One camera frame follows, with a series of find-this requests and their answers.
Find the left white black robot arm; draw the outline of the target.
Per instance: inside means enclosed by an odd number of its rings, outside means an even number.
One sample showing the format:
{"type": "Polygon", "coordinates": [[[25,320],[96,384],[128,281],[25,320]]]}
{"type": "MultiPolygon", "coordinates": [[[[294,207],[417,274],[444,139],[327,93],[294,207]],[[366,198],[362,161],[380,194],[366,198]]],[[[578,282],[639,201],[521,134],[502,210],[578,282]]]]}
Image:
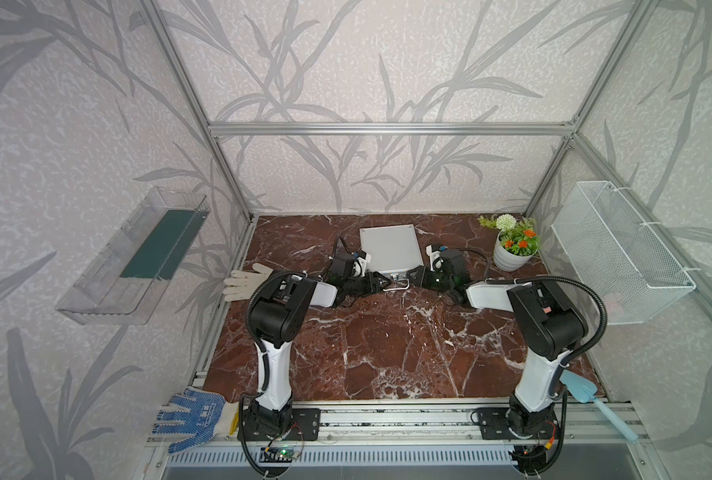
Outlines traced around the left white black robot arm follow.
{"type": "Polygon", "coordinates": [[[363,251],[338,254],[319,279],[255,263],[224,281],[227,300],[248,302],[246,326],[259,362],[253,410],[281,415],[291,408],[291,347],[310,307],[336,308],[348,297],[370,296],[392,285],[389,277],[369,269],[370,259],[363,251]]]}

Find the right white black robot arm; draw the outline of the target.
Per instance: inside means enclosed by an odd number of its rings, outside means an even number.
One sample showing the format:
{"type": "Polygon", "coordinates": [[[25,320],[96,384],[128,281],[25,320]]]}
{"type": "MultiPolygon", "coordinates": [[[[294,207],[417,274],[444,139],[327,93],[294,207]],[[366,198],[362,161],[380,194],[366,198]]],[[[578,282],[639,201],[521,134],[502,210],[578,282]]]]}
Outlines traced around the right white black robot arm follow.
{"type": "Polygon", "coordinates": [[[543,421],[559,397],[561,374],[606,332],[608,310],[601,295],[580,281],[553,275],[473,281],[460,250],[433,244],[429,255],[429,267],[418,266],[407,273],[411,285],[447,293],[456,303],[477,310],[514,314],[528,353],[510,399],[509,422],[514,429],[526,430],[543,421]],[[581,290],[596,305],[599,325],[588,341],[583,340],[589,333],[588,322],[563,285],[581,290]]]}

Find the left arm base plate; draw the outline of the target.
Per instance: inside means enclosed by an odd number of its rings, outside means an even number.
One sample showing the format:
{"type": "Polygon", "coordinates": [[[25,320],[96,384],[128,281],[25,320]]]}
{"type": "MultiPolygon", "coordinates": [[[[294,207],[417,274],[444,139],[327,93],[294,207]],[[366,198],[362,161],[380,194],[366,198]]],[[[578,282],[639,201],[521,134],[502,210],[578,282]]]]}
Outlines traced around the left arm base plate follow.
{"type": "Polygon", "coordinates": [[[289,407],[282,411],[264,407],[247,409],[243,413],[238,438],[257,442],[277,437],[293,441],[315,441],[319,436],[321,413],[316,408],[289,407]]]}

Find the silver aluminium poker case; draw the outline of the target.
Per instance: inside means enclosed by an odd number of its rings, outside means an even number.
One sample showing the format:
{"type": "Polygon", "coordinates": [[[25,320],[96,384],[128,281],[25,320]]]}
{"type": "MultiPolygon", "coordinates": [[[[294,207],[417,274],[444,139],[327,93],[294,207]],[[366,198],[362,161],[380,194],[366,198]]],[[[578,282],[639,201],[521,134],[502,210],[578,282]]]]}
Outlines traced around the silver aluminium poker case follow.
{"type": "Polygon", "coordinates": [[[367,270],[392,281],[388,291],[410,288],[408,272],[424,264],[413,225],[362,228],[360,241],[369,255],[367,270]]]}

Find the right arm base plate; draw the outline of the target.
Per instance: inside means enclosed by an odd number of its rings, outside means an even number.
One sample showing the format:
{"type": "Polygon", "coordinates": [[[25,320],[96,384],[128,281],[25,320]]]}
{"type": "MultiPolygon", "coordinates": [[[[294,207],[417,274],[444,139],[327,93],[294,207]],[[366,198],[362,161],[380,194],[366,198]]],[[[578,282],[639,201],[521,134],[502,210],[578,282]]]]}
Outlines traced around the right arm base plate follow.
{"type": "Polygon", "coordinates": [[[510,407],[483,407],[472,413],[483,440],[547,441],[555,436],[558,419],[552,407],[541,412],[521,412],[510,407]]]}

